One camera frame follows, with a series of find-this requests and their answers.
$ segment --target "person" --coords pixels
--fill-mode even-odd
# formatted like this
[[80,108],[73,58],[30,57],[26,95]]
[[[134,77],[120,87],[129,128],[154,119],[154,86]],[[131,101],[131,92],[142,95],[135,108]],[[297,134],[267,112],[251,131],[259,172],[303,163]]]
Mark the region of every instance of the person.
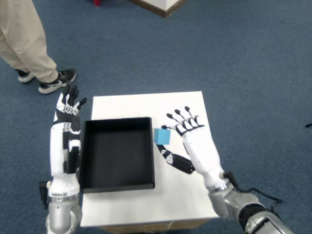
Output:
[[57,71],[47,55],[44,29],[32,0],[0,0],[0,57],[17,71],[21,83],[37,78],[42,94],[76,78],[73,69]]

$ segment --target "white wall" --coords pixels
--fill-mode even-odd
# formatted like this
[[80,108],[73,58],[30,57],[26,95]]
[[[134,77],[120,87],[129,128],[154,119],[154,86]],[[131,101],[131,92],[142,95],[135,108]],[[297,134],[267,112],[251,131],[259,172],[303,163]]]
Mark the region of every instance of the white wall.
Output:
[[163,10],[168,10],[179,0],[142,0]]

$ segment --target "sneaker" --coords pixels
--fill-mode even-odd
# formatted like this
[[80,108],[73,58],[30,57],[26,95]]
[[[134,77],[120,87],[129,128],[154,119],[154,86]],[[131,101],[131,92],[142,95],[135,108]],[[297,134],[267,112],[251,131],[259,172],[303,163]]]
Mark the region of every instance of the sneaker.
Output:
[[28,83],[30,82],[35,76],[30,72],[23,72],[22,70],[16,69],[19,74],[18,80],[21,83]]
[[65,87],[67,83],[73,82],[76,78],[74,69],[64,70],[58,72],[58,78],[50,83],[39,83],[39,92],[42,94],[49,94],[61,87]]

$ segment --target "shoelace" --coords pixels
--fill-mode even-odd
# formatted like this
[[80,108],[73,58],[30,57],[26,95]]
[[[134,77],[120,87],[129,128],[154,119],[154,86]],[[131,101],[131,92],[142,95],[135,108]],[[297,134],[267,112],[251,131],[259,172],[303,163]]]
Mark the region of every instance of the shoelace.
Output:
[[61,80],[64,80],[65,74],[63,72],[58,72],[58,74],[59,74],[59,78]]

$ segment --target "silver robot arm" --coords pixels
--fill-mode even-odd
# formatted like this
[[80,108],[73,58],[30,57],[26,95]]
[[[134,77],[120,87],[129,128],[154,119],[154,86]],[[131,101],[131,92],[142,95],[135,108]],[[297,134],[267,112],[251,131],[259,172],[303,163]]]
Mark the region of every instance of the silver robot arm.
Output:
[[82,218],[79,206],[80,186],[76,172],[80,155],[80,108],[86,98],[74,103],[78,96],[75,85],[67,85],[60,94],[50,137],[50,167],[53,180],[41,182],[41,200],[49,215],[46,219],[48,234],[71,234]]
[[167,114],[167,116],[175,121],[175,125],[163,125],[162,128],[176,130],[183,138],[191,162],[186,158],[181,159],[182,156],[173,154],[163,145],[158,145],[158,149],[168,164],[188,174],[195,169],[204,177],[214,211],[220,217],[235,219],[247,234],[293,233],[273,209],[266,208],[250,191],[259,192],[277,203],[281,200],[257,189],[245,192],[238,188],[232,173],[223,171],[210,128],[204,126],[199,117],[192,114],[189,107],[185,107],[185,111],[175,110],[175,114]]

